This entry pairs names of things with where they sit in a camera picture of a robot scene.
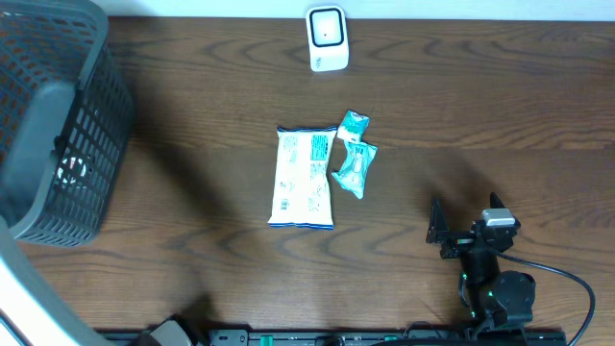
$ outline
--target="blue candy wrapper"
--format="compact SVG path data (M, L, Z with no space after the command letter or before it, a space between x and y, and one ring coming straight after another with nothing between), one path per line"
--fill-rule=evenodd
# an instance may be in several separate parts
M367 125L369 125L369 117L354 111L348 111L341 125L339 125L337 137L353 143L359 143L365 129L367 129Z
M342 186L355 194L358 199L363 198L367 168L376 156L378 148L367 143L352 143L344 140L346 145L346 160L339 172L333 172L333 177Z

